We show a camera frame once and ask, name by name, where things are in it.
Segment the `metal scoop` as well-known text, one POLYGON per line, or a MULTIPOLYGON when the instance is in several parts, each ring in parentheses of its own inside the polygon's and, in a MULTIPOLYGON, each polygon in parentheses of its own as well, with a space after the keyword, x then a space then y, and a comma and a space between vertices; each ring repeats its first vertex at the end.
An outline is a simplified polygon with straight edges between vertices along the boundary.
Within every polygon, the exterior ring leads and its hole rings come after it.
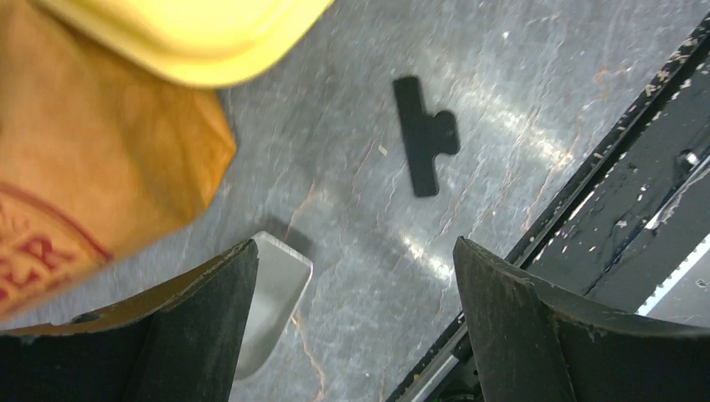
POLYGON ((255 291, 234 380, 244 380, 267 362, 312 278, 313 263, 274 235, 252 237, 258 247, 255 291))

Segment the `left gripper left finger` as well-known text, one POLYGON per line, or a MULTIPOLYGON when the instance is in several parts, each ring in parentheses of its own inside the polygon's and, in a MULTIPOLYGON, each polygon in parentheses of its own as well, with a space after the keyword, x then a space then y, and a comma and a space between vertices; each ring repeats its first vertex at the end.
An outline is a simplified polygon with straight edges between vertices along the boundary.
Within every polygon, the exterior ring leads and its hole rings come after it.
POLYGON ((258 264, 246 240, 70 322, 2 332, 2 400, 228 400, 258 264))

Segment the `black bag clip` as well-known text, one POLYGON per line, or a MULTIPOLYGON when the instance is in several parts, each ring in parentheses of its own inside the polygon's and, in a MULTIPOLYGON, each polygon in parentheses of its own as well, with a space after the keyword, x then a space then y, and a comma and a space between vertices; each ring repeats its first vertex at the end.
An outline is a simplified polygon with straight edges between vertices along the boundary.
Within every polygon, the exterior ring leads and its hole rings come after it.
POLYGON ((454 113, 443 110, 431 115, 425 107, 418 77, 393 81, 401 135, 409 176, 417 198, 439 193, 435 159, 440 154, 454 156, 460 151, 460 137, 454 113))

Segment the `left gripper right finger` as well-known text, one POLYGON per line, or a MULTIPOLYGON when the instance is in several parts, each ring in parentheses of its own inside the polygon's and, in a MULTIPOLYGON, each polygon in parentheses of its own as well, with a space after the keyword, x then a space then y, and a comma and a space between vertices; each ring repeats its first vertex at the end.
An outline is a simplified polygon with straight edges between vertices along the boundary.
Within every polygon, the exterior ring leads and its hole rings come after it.
POLYGON ((453 261, 484 400, 708 400, 706 328, 573 294, 465 238, 453 261))

